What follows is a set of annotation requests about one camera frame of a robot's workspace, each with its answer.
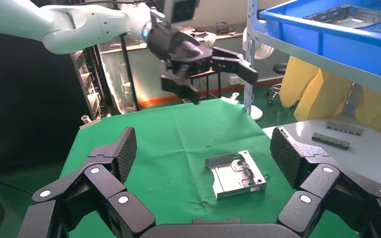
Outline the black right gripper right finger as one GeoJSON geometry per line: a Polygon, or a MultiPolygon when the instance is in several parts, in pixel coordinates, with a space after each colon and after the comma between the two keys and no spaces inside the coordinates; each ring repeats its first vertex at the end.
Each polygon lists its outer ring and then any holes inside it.
{"type": "Polygon", "coordinates": [[[359,237],[381,238],[381,183],[344,168],[321,147],[298,142],[283,127],[273,130],[270,152],[295,191],[278,224],[307,238],[330,211],[359,237]]]}

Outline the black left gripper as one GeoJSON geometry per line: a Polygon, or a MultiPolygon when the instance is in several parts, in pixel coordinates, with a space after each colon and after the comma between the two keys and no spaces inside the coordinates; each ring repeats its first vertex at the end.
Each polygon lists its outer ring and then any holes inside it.
{"type": "Polygon", "coordinates": [[[146,38],[151,53],[161,62],[161,89],[180,99],[199,104],[199,91],[190,76],[209,71],[234,73],[248,84],[256,84],[258,72],[242,54],[224,48],[205,47],[200,41],[177,27],[163,22],[154,24],[146,38]]]}

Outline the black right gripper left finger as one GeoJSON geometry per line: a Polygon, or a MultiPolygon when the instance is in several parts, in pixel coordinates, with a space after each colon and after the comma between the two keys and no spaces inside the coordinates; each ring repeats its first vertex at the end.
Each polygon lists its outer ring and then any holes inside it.
{"type": "Polygon", "coordinates": [[[155,217],[125,185],[136,152],[133,127],[114,143],[94,148],[77,170],[33,194],[18,236],[66,238],[92,212],[118,238],[141,236],[155,226],[155,217]]]}

